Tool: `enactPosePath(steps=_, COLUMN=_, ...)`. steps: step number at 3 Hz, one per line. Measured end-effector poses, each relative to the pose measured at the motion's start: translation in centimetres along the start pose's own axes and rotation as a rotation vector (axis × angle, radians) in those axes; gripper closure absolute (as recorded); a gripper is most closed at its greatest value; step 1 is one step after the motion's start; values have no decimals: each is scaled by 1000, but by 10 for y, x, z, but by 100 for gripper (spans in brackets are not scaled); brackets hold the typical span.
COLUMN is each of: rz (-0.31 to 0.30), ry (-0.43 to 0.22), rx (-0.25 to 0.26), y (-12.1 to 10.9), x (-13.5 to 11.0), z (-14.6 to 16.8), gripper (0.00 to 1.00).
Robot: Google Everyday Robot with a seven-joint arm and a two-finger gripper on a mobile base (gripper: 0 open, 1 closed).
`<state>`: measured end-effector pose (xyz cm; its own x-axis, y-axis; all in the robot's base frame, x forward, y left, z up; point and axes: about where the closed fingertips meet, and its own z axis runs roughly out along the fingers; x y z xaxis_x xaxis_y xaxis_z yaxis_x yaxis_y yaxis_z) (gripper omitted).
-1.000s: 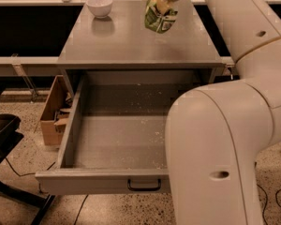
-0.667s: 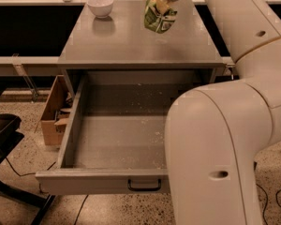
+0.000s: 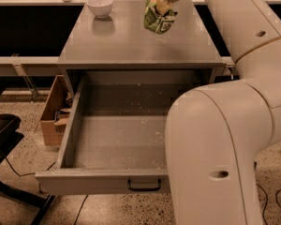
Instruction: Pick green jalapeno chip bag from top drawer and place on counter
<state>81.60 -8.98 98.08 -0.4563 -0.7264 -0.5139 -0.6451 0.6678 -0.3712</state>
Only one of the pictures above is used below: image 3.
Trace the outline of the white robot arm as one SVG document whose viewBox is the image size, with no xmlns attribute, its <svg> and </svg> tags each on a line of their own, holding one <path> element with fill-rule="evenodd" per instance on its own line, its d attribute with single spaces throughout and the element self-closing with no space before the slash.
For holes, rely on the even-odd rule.
<svg viewBox="0 0 281 225">
<path fill-rule="evenodd" d="M 256 154 L 281 141 L 281 20 L 264 0 L 205 0 L 239 78 L 182 94 L 165 147 L 176 225 L 263 225 Z"/>
</svg>

